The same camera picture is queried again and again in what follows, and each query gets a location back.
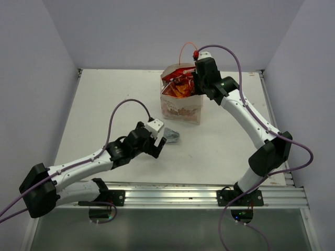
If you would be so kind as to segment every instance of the small gray block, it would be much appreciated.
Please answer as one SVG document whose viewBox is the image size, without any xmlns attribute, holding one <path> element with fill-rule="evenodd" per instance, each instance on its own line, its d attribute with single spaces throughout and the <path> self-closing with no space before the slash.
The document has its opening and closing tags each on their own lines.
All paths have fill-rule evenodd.
<svg viewBox="0 0 335 251">
<path fill-rule="evenodd" d="M 171 130 L 170 128 L 164 128 L 163 137 L 166 138 L 166 143 L 177 142 L 179 139 L 179 133 Z"/>
</svg>

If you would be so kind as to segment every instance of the white wall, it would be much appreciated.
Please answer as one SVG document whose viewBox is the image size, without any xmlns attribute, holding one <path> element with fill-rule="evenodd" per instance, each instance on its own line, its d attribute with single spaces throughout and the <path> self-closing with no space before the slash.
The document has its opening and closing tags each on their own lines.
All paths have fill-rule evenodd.
<svg viewBox="0 0 335 251">
<path fill-rule="evenodd" d="M 76 88 L 76 67 L 40 0 L 0 1 L 0 210 L 35 164 L 53 163 Z M 10 212 L 24 208 L 24 203 Z M 18 250 L 29 214 L 0 225 Z"/>
<path fill-rule="evenodd" d="M 182 45 L 232 49 L 245 71 L 265 69 L 303 0 L 43 0 L 82 68 L 164 69 Z M 192 47 L 184 61 L 192 60 Z M 229 54 L 218 65 L 236 70 Z"/>
<path fill-rule="evenodd" d="M 304 186 L 324 250 L 335 250 L 335 2 L 305 0 L 265 71 L 279 128 L 310 146 L 311 166 L 294 173 Z M 293 147 L 291 167 L 307 154 Z"/>
</svg>

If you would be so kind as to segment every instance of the glass panel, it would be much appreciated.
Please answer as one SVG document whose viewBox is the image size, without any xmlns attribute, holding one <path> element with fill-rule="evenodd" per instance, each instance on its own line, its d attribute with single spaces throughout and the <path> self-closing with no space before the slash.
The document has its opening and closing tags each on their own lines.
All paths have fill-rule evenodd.
<svg viewBox="0 0 335 251">
<path fill-rule="evenodd" d="M 39 221 L 32 251 L 38 250 L 222 250 L 221 210 L 123 209 L 115 220 L 96 226 L 88 209 L 55 209 Z M 222 231 L 232 251 L 266 250 L 254 230 L 224 219 Z M 269 239 L 272 250 L 311 250 L 299 209 L 257 210 L 251 224 Z"/>
</svg>

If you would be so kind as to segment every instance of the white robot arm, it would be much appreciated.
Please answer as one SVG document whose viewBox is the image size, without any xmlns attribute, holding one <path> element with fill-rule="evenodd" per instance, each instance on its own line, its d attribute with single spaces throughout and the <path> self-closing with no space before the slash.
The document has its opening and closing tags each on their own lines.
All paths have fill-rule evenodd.
<svg viewBox="0 0 335 251">
<path fill-rule="evenodd" d="M 205 94 L 210 100 L 214 100 L 227 110 L 243 127 L 257 149 L 249 158 L 247 172 L 234 185 L 234 191 L 222 191 L 222 196 L 226 197 L 226 201 L 229 202 L 254 187 L 263 177 L 287 160 L 291 144 L 273 136 L 269 131 L 274 131 L 288 139 L 292 139 L 292 136 L 288 132 L 279 132 L 244 96 L 246 105 L 265 125 L 268 125 L 268 129 L 266 130 L 259 125 L 243 104 L 238 83 L 232 77 L 221 78 L 215 60 L 209 52 L 201 52 L 195 65 L 196 72 L 193 75 L 196 94 Z"/>
<path fill-rule="evenodd" d="M 41 217 L 53 208 L 71 202 L 107 202 L 110 194 L 101 179 L 77 181 L 126 165 L 140 153 L 158 158 L 166 139 L 162 138 L 158 146 L 154 144 L 163 127 L 164 123 L 159 119 L 150 119 L 146 124 L 138 122 L 128 136 L 108 143 L 89 156 L 48 168 L 42 163 L 34 166 L 19 188 L 21 194 L 45 178 L 51 178 L 23 197 L 30 216 Z"/>
</svg>

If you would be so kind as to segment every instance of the white table surface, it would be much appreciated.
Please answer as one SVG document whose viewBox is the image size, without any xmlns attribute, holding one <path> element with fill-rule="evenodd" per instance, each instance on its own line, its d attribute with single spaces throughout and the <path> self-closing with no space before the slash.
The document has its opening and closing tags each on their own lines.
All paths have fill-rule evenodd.
<svg viewBox="0 0 335 251">
<path fill-rule="evenodd" d="M 124 99 L 142 101 L 152 117 L 162 119 L 161 72 L 83 70 L 55 164 L 73 161 L 101 148 L 110 114 Z M 236 72 L 221 74 L 238 82 Z M 243 73 L 242 80 L 249 101 L 270 120 L 258 73 Z M 147 121 L 144 109 L 134 102 L 122 105 L 114 117 L 110 140 L 128 135 L 138 121 Z M 248 158 L 256 151 L 235 119 L 207 97 L 204 97 L 200 125 L 163 121 L 166 127 L 180 133 L 178 143 L 166 144 L 158 159 L 140 154 L 128 165 L 94 177 L 104 181 L 232 185 L 245 173 Z M 286 185 L 283 174 L 271 177 L 264 184 Z"/>
</svg>

